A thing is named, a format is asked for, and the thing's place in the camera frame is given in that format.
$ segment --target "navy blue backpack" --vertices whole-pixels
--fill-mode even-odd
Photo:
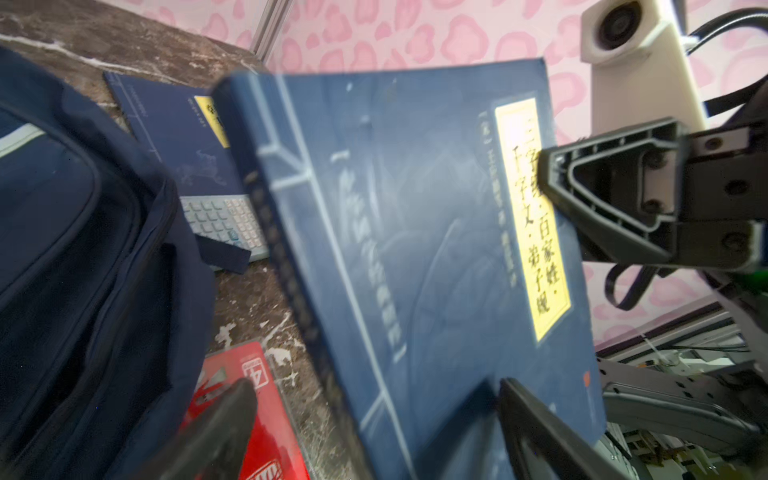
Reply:
[[[125,478],[177,432],[214,280],[175,183],[0,48],[0,478]]]

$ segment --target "pink wallpaper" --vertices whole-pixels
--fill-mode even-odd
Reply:
[[[266,0],[101,0],[191,33],[249,50]]]
[[[373,71],[465,65],[543,56],[559,144],[590,134],[589,67],[579,61],[580,14],[594,0],[294,0],[267,62],[289,73]],[[693,30],[735,8],[768,0],[688,0]],[[690,59],[702,98],[746,86],[766,74],[768,36],[728,32]],[[729,114],[714,118],[722,123]],[[598,348],[645,332],[705,301],[710,290],[693,271],[656,279],[631,312],[612,307],[603,284],[611,265],[585,263],[584,275]],[[634,278],[620,278],[623,295]]]

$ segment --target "yellow book label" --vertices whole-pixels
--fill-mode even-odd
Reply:
[[[213,99],[211,97],[202,97],[200,95],[196,95],[194,99],[197,102],[197,106],[200,107],[200,109],[203,111],[205,119],[208,120],[210,129],[214,131],[216,138],[218,138],[219,142],[221,142],[221,146],[224,148],[229,148],[230,141],[227,140],[227,135],[224,133],[224,126],[221,124],[219,114],[216,113]]]
[[[528,303],[536,340],[540,341],[571,308],[571,295],[563,270],[552,203],[539,190],[536,178],[541,151],[536,99],[502,105],[494,113]]]

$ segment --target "keyboard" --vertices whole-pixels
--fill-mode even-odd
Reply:
[[[250,261],[269,256],[246,195],[181,197],[184,216],[196,235],[250,250]]]

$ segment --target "camera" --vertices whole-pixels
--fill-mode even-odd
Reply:
[[[707,128],[672,0],[600,0],[581,15],[592,134],[673,117]]]

